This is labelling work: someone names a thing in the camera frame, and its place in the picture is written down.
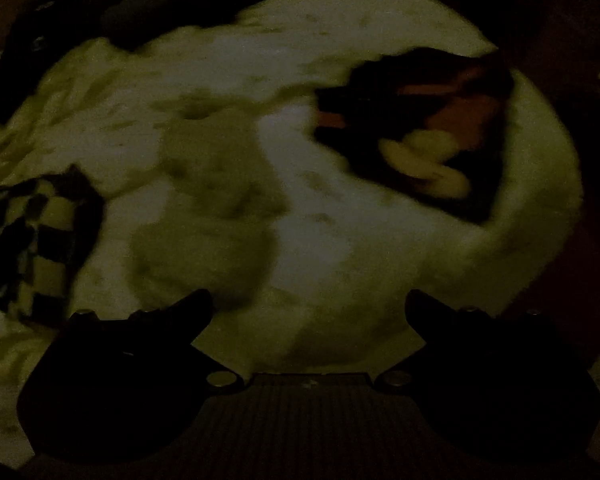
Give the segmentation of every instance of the checkered fabric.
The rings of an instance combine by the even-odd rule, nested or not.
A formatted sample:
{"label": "checkered fabric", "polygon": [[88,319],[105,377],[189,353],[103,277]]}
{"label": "checkered fabric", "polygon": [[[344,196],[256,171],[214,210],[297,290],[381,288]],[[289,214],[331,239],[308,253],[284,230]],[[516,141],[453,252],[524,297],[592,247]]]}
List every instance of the checkered fabric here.
{"label": "checkered fabric", "polygon": [[103,214],[104,200],[77,166],[0,187],[0,310],[58,328]]}

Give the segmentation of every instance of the crumpled blanket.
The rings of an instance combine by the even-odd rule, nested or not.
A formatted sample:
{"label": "crumpled blanket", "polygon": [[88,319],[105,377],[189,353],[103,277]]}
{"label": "crumpled blanket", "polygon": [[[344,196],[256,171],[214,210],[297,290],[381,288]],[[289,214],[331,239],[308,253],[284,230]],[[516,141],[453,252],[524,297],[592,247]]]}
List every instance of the crumpled blanket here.
{"label": "crumpled blanket", "polygon": [[[258,143],[289,204],[275,224],[284,244],[270,283],[250,305],[214,317],[196,348],[244,377],[314,365],[317,372],[374,376],[419,344],[404,323],[409,288],[455,308],[473,304],[497,314],[554,257],[580,206],[568,134],[517,72],[506,174],[487,225],[344,174],[343,157],[312,138],[310,94],[346,84],[361,62],[417,46],[464,56],[493,49],[435,0],[270,0],[231,26],[186,27],[134,54],[102,38],[90,41],[58,62],[0,128],[0,144],[11,141],[0,151],[0,183],[79,163],[107,200],[107,218],[74,284],[74,300],[88,301],[74,307],[96,308],[101,319],[125,318],[141,307],[123,265],[134,256],[132,234],[155,223],[168,231],[158,206],[176,187],[160,167],[164,129],[155,125],[190,111],[156,105],[244,106],[260,117]],[[191,222],[197,227],[196,216]],[[20,350],[34,342],[24,337],[0,336],[0,377],[10,362],[35,362],[43,342],[29,357]]]}
{"label": "crumpled blanket", "polygon": [[0,311],[61,326],[103,215],[104,200],[77,166],[0,186]]}

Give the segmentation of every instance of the plush toy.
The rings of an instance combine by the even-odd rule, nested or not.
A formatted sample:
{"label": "plush toy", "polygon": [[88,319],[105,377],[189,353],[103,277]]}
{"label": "plush toy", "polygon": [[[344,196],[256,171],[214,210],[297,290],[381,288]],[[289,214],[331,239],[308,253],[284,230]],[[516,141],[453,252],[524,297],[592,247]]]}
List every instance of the plush toy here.
{"label": "plush toy", "polygon": [[315,136],[358,176],[483,221],[502,173],[512,86],[497,54],[387,56],[355,69],[347,87],[318,91]]}

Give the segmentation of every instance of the black and white checkered blanket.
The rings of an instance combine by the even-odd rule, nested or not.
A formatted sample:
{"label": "black and white checkered blanket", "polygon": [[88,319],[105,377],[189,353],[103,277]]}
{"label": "black and white checkered blanket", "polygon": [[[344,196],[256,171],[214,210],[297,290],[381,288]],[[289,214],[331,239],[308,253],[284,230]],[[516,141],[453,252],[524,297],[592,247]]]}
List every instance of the black and white checkered blanket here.
{"label": "black and white checkered blanket", "polygon": [[104,200],[77,166],[0,187],[0,310],[58,328],[103,216]]}

